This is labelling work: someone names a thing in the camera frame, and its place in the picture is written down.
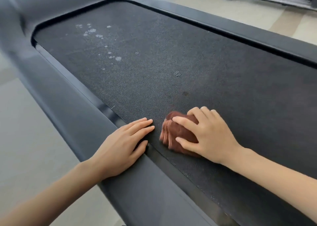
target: cloth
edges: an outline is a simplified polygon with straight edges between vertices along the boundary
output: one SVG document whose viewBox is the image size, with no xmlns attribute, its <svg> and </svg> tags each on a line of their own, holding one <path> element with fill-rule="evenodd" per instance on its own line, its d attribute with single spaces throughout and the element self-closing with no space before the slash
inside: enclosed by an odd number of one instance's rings
<svg viewBox="0 0 317 226">
<path fill-rule="evenodd" d="M 170 112 L 162 125 L 162 132 L 160 135 L 160 141 L 168 147 L 168 149 L 173 150 L 175 152 L 187 154 L 190 156 L 195 156 L 195 157 L 200 157 L 200 155 L 188 151 L 184 149 L 180 143 L 176 141 L 177 137 L 181 137 L 186 139 L 189 142 L 192 143 L 198 143 L 198 140 L 196 136 L 189 131 L 188 129 L 184 128 L 182 125 L 179 125 L 178 123 L 174 122 L 172 120 L 173 117 L 175 116 L 182 116 L 185 118 L 188 118 L 189 120 L 193 121 L 194 123 L 198 124 L 198 120 L 194 115 L 184 115 L 180 112 Z"/>
</svg>

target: textured black surface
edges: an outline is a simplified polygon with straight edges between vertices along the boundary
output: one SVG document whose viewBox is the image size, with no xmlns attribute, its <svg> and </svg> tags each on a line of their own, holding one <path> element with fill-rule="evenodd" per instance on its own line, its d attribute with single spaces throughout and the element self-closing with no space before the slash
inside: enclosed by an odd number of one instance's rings
<svg viewBox="0 0 317 226">
<path fill-rule="evenodd" d="M 150 143 L 238 223 L 313 225 L 242 176 L 169 152 L 158 138 L 169 111 L 206 105 L 244 146 L 317 178 L 315 69 L 127 2 L 54 24 L 35 39 L 127 123 L 153 118 Z"/>
</svg>

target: person's left arm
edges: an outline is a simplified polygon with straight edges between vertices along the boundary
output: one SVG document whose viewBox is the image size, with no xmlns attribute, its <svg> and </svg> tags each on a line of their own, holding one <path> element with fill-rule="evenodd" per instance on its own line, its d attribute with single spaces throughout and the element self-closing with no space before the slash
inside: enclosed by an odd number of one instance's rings
<svg viewBox="0 0 317 226">
<path fill-rule="evenodd" d="M 125 125 L 109 135 L 97 152 L 33 199 L 21 204 L 0 220 L 0 226 L 50 225 L 85 192 L 105 178 L 116 176 L 145 152 L 147 141 L 137 143 L 154 126 L 146 118 Z"/>
</svg>

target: wet spot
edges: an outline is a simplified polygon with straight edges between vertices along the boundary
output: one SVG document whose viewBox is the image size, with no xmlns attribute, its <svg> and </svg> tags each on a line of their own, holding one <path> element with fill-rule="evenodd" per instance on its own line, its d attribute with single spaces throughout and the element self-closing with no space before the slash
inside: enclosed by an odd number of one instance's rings
<svg viewBox="0 0 317 226">
<path fill-rule="evenodd" d="M 180 75 L 182 75 L 182 73 L 180 71 L 174 72 L 174 76 L 180 76 Z"/>
</svg>

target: beige floor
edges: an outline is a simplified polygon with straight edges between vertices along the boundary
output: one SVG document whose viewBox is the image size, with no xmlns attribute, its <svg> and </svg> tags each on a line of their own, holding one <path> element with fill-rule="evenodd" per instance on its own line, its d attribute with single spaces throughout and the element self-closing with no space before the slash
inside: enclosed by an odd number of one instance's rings
<svg viewBox="0 0 317 226">
<path fill-rule="evenodd" d="M 167 1 L 317 44 L 317 12 L 257 0 Z M 78 163 L 1 54 L 0 139 L 0 215 L 40 192 Z M 53 225 L 122 224 L 95 187 Z"/>
</svg>

